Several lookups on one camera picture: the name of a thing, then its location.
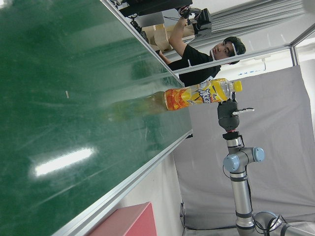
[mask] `black hair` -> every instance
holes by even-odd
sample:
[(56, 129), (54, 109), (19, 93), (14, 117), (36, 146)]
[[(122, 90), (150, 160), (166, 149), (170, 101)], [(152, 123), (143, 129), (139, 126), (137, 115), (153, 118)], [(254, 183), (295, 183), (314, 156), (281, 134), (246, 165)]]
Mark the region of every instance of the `black hair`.
[[(224, 43), (226, 43), (226, 42), (231, 42), (231, 43), (233, 43), (237, 55), (241, 55), (241, 54), (244, 54), (244, 53), (246, 52), (246, 47), (245, 47), (245, 45), (242, 43), (241, 39), (238, 38), (238, 37), (231, 36), (231, 37), (228, 37), (228, 38), (226, 38), (225, 40), (223, 40), (223, 42), (224, 42)], [(232, 56), (235, 56), (234, 50), (233, 50), (233, 51), (230, 51), (229, 57), (232, 57)], [(238, 62), (239, 62), (239, 60), (238, 60), (238, 61), (233, 61), (233, 62), (231, 62), (230, 64), (236, 64), (236, 63), (238, 63)]]

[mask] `bottle label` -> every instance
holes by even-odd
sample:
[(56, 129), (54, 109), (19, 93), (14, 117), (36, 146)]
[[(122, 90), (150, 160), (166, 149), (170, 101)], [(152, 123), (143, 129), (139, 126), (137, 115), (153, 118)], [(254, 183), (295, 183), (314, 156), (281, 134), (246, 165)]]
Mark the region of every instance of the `bottle label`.
[(226, 101), (220, 80), (207, 81), (198, 85), (169, 89), (165, 92), (165, 102), (169, 110), (177, 110), (195, 104)]
[(202, 99), (203, 103), (211, 103), (211, 96), (210, 96), (210, 89), (202, 90), (198, 89), (197, 92), (199, 93), (199, 96)]

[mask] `plastic bottle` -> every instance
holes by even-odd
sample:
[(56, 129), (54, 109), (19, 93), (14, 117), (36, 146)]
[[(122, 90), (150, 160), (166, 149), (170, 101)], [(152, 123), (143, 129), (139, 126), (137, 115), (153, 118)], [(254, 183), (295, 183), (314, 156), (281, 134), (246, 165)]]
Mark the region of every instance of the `plastic bottle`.
[(223, 102), (234, 91), (242, 91), (241, 81), (214, 79), (185, 88), (169, 89), (164, 93), (164, 99), (167, 109), (173, 111), (195, 104)]

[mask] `man's hand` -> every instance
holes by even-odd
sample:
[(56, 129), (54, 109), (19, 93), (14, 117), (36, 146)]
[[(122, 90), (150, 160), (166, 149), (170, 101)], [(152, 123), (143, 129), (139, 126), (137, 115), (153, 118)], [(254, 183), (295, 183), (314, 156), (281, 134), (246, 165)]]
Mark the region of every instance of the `man's hand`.
[(181, 8), (179, 8), (178, 10), (178, 14), (182, 17), (184, 17), (185, 19), (188, 19), (189, 15), (190, 15), (190, 11), (191, 8), (188, 6), (182, 6)]

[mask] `pink box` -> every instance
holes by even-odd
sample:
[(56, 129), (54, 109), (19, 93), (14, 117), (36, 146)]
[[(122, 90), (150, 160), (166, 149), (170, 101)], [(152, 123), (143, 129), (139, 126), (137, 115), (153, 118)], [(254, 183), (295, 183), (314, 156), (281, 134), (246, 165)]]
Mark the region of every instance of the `pink box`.
[(90, 236), (157, 236), (152, 204), (117, 209)]

